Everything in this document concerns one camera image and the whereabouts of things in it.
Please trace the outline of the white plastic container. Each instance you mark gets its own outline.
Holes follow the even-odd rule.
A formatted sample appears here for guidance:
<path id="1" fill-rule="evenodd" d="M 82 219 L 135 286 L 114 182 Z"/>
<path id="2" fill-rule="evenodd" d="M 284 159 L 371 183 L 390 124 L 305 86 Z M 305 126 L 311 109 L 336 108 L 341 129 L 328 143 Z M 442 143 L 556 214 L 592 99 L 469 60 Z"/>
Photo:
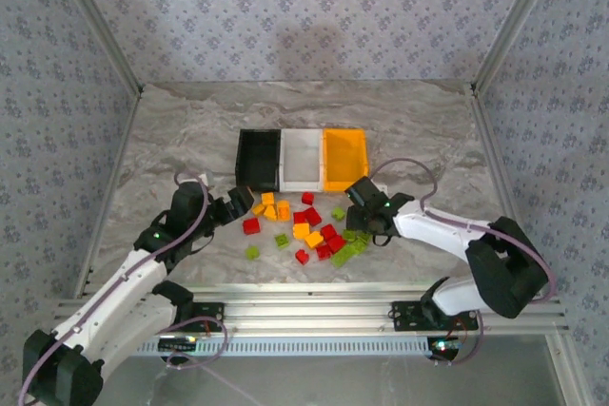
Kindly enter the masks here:
<path id="1" fill-rule="evenodd" d="M 321 129 L 281 130 L 279 165 L 281 192 L 323 191 L 323 139 Z"/>

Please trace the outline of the orange plastic container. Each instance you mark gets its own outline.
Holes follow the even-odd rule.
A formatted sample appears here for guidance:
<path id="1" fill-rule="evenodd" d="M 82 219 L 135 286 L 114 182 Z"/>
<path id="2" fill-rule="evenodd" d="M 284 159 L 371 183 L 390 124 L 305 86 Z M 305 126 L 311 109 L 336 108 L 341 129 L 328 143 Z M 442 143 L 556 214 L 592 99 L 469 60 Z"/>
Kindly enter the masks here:
<path id="1" fill-rule="evenodd" d="M 323 133 L 323 153 L 325 192 L 343 192 L 368 174 L 363 129 L 326 128 Z"/>

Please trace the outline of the left aluminium side rail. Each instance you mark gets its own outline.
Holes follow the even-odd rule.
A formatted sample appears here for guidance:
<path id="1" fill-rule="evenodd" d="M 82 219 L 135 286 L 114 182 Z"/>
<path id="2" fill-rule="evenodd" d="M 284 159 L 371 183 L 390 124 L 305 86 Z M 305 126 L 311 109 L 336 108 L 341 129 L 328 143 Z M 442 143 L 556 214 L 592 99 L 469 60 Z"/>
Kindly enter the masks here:
<path id="1" fill-rule="evenodd" d="M 111 169 L 109 175 L 108 185 L 106 187 L 103 200 L 101 202 L 101 210 L 95 221 L 95 224 L 92 228 L 91 238 L 89 240 L 88 248 L 86 251 L 85 258 L 81 264 L 81 268 L 79 270 L 79 275 L 77 281 L 75 283 L 72 297 L 74 299 L 80 299 L 84 291 L 86 289 L 88 283 L 88 276 L 91 272 L 92 265 L 96 259 L 97 254 L 99 253 L 100 243 L 103 235 L 104 226 L 106 220 L 108 218 L 108 214 L 111 208 L 111 203 L 113 199 L 113 195 L 118 184 L 119 173 L 121 170 L 122 162 L 124 159 L 125 151 L 128 144 L 128 139 L 130 132 L 132 130 L 133 122 L 135 119 L 135 115 L 137 112 L 137 108 L 142 98 L 143 89 L 140 87 L 139 91 L 136 93 L 132 107 L 129 110 L 127 116 L 127 123 L 123 130 L 122 136 L 120 138 L 119 147 L 117 150 L 117 154 L 115 156 L 115 160 L 113 162 L 113 167 Z"/>

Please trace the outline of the right aluminium corner post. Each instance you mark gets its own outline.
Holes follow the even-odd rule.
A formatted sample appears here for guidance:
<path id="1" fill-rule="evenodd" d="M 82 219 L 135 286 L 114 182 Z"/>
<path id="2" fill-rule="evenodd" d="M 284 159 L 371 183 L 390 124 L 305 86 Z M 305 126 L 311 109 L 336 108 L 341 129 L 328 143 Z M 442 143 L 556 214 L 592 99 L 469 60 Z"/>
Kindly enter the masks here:
<path id="1" fill-rule="evenodd" d="M 503 65 L 510 49 L 515 44 L 531 11 L 539 0 L 515 0 L 508 11 L 499 32 L 488 50 L 480 69 L 472 81 L 473 93 L 481 97 Z"/>

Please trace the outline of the black plastic container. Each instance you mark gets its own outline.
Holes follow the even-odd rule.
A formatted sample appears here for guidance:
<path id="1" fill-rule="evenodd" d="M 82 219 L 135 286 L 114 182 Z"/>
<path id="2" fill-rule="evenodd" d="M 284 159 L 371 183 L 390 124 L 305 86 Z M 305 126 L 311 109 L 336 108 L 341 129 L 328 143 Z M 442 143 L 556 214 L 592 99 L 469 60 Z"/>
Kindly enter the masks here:
<path id="1" fill-rule="evenodd" d="M 235 163 L 236 184 L 253 191 L 278 191 L 280 152 L 280 129 L 241 129 Z"/>

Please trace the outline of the left aluminium corner post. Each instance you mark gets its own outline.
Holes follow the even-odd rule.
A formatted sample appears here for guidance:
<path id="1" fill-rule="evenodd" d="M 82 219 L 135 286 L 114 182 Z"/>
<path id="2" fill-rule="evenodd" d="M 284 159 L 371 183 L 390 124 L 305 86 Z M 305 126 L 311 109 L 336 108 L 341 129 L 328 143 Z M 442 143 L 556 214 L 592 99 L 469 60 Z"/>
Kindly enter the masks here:
<path id="1" fill-rule="evenodd" d="M 90 31 L 97 39 L 101 49 L 108 57 L 123 86 L 134 96 L 142 91 L 137 77 L 131 69 L 126 55 L 110 30 L 108 22 L 94 0 L 74 0 L 82 12 Z"/>

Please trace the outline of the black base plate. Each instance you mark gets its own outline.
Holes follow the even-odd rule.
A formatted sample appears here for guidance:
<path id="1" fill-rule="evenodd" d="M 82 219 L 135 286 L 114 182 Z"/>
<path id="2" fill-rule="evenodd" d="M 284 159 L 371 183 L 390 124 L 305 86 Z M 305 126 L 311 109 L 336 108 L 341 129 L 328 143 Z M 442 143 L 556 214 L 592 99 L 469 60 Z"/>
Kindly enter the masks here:
<path id="1" fill-rule="evenodd" d="M 387 316 L 392 320 L 397 332 L 472 331 L 480 327 L 476 313 L 462 312 L 456 316 L 448 316 L 433 302 L 393 301 Z"/>
<path id="2" fill-rule="evenodd" d="M 175 304 L 161 298 L 153 310 L 154 334 L 174 331 L 219 333 L 224 324 L 224 305 L 220 302 L 186 301 Z"/>

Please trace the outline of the aluminium frame leg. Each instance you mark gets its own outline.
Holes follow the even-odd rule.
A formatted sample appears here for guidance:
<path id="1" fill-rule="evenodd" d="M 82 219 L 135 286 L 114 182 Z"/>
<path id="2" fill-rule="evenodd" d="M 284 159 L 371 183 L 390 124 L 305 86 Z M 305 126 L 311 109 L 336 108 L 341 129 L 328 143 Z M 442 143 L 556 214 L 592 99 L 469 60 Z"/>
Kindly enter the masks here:
<path id="1" fill-rule="evenodd" d="M 589 406 L 591 397 L 573 339 L 566 334 L 545 338 L 565 405 Z"/>

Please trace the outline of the circuit board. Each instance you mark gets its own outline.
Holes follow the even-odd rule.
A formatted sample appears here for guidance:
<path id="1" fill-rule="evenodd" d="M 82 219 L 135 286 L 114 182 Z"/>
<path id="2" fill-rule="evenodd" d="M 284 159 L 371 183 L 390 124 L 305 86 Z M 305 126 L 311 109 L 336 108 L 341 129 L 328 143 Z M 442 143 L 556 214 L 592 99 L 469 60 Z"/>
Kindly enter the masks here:
<path id="1" fill-rule="evenodd" d="M 197 338 L 193 336 L 162 336 L 159 337 L 157 350 L 160 353 L 193 352 L 197 347 Z"/>
<path id="2" fill-rule="evenodd" d="M 462 341 L 456 337 L 430 337 L 427 343 L 431 357 L 435 359 L 453 360 L 462 348 Z"/>

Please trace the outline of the right aluminium side rail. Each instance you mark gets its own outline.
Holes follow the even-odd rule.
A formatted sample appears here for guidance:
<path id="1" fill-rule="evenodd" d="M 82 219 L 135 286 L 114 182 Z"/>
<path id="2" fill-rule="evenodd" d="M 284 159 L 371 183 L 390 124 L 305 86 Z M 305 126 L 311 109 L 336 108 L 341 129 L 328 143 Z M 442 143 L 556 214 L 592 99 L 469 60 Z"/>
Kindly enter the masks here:
<path id="1" fill-rule="evenodd" d="M 525 233 L 515 198 L 509 189 L 505 166 L 501 163 L 497 140 L 492 132 L 486 108 L 477 95 L 476 86 L 465 84 L 464 87 L 490 176 L 491 195 L 499 205 L 499 209 L 493 213 L 488 223 L 491 233 L 487 238 L 493 246 L 500 249 L 499 264 L 516 289 L 521 293 L 528 292 L 538 299 L 550 289 L 547 265 Z"/>

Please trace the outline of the aluminium side rail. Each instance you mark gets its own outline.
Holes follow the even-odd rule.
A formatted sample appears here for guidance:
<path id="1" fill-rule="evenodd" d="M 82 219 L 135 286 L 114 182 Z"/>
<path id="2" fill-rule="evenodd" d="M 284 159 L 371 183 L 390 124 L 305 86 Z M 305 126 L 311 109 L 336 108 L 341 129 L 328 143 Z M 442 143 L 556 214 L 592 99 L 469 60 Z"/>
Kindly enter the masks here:
<path id="1" fill-rule="evenodd" d="M 113 199 L 113 195 L 118 184 L 119 173 L 121 170 L 122 162 L 124 159 L 125 151 L 128 144 L 128 139 L 130 132 L 132 130 L 133 122 L 135 119 L 135 115 L 137 112 L 137 108 L 142 98 L 143 89 L 140 87 L 139 91 L 136 93 L 132 107 L 129 110 L 127 116 L 127 123 L 123 130 L 122 136 L 120 138 L 119 147 L 117 150 L 117 154 L 115 156 L 115 160 L 113 162 L 113 167 L 111 169 L 109 175 L 108 185 L 106 187 L 103 200 L 101 202 L 101 210 L 95 221 L 95 224 L 92 228 L 91 238 L 89 240 L 88 248 L 86 251 L 85 258 L 81 264 L 81 268 L 79 270 L 79 275 L 77 281 L 75 283 L 72 297 L 74 299 L 80 299 L 84 291 L 86 289 L 88 283 L 88 276 L 91 272 L 92 265 L 96 259 L 97 254 L 99 253 L 100 243 L 103 235 L 104 226 L 106 220 L 108 218 L 108 214 L 111 208 L 111 203 Z"/>
<path id="2" fill-rule="evenodd" d="M 497 140 L 492 132 L 486 108 L 477 95 L 476 86 L 465 84 L 464 87 L 490 176 L 491 195 L 499 205 L 499 209 L 493 213 L 488 223 L 491 233 L 487 238 L 493 246 L 500 249 L 499 264 L 516 289 L 521 293 L 528 292 L 538 299 L 550 289 L 547 265 L 525 233 L 515 198 L 509 189 L 505 166 L 501 163 Z"/>

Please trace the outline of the aluminium corner post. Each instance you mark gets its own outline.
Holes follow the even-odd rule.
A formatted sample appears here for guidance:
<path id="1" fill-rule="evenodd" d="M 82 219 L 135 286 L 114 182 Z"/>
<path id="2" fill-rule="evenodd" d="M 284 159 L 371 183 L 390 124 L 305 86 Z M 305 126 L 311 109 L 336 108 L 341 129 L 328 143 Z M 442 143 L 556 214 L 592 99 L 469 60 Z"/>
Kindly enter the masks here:
<path id="1" fill-rule="evenodd" d="M 499 32 L 488 50 L 480 69 L 472 81 L 473 93 L 481 97 L 503 65 L 510 49 L 515 44 L 531 11 L 539 0 L 515 0 L 508 11 Z"/>
<path id="2" fill-rule="evenodd" d="M 123 86 L 134 96 L 142 91 L 137 77 L 131 69 L 126 55 L 110 30 L 108 22 L 94 0 L 74 0 L 82 12 L 90 31 L 97 39 L 101 49 L 108 57 Z"/>

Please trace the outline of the wide aluminium base rail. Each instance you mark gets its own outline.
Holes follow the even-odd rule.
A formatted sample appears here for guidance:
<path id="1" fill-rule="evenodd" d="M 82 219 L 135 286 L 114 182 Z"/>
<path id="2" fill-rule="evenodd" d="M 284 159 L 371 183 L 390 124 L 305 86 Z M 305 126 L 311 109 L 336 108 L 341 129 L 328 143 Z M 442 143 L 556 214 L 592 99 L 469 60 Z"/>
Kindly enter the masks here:
<path id="1" fill-rule="evenodd" d="M 355 336 L 394 332 L 390 304 L 419 299 L 428 283 L 228 283 L 185 284 L 195 301 L 225 304 L 224 322 L 237 336 Z M 59 300 L 51 328 L 77 311 L 101 288 L 86 286 L 80 299 Z M 569 333 L 562 303 L 551 299 L 527 306 L 516 319 L 482 312 L 484 333 L 554 335 Z"/>

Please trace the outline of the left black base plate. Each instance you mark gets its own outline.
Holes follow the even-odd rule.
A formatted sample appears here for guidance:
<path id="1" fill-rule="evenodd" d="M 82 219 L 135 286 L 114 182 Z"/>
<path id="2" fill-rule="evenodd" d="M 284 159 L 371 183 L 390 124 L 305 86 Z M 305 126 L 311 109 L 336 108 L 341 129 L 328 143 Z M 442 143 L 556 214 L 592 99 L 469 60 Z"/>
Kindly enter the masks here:
<path id="1" fill-rule="evenodd" d="M 154 334 L 174 331 L 219 333 L 224 324 L 224 305 L 220 302 L 186 301 L 175 304 L 161 298 L 153 310 Z"/>

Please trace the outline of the right circuit board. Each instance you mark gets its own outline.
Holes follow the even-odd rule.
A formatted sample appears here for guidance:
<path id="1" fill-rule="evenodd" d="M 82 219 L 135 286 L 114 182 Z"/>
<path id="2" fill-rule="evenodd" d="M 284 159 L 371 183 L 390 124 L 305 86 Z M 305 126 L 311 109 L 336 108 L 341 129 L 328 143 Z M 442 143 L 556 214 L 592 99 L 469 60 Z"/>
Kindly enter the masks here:
<path id="1" fill-rule="evenodd" d="M 462 341 L 456 337 L 430 337 L 427 343 L 431 357 L 435 359 L 453 360 L 462 348 Z"/>

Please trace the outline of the left circuit board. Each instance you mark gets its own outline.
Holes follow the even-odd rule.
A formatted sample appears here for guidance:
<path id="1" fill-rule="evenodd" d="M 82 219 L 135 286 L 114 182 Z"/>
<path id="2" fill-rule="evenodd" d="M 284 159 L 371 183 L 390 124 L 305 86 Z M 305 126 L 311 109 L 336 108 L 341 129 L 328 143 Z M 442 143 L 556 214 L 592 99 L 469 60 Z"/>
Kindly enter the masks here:
<path id="1" fill-rule="evenodd" d="M 197 347 L 197 338 L 193 336 L 162 336 L 159 337 L 157 350 L 160 353 L 193 352 Z"/>

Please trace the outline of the long light green lego brick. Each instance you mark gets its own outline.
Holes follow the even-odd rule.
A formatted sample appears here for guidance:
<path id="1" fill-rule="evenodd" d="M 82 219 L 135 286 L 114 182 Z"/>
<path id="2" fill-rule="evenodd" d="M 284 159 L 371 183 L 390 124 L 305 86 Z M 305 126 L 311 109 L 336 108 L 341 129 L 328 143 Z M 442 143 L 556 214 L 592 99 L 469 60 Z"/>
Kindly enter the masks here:
<path id="1" fill-rule="evenodd" d="M 356 257 L 362 254 L 368 245 L 362 240 L 356 240 L 353 243 L 346 244 L 342 249 L 340 249 L 336 254 L 334 254 L 330 262 L 336 268 L 343 267 L 349 260 L 353 257 Z"/>

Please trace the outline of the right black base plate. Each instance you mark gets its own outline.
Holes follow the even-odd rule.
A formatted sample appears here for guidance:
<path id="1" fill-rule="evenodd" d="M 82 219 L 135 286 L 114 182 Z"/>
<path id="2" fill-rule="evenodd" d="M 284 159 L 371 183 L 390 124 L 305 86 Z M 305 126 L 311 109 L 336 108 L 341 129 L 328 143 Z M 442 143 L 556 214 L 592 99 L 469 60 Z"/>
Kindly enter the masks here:
<path id="1" fill-rule="evenodd" d="M 462 312 L 456 316 L 448 316 L 433 302 L 393 301 L 387 316 L 392 320 L 397 332 L 472 331 L 480 327 L 476 313 Z"/>

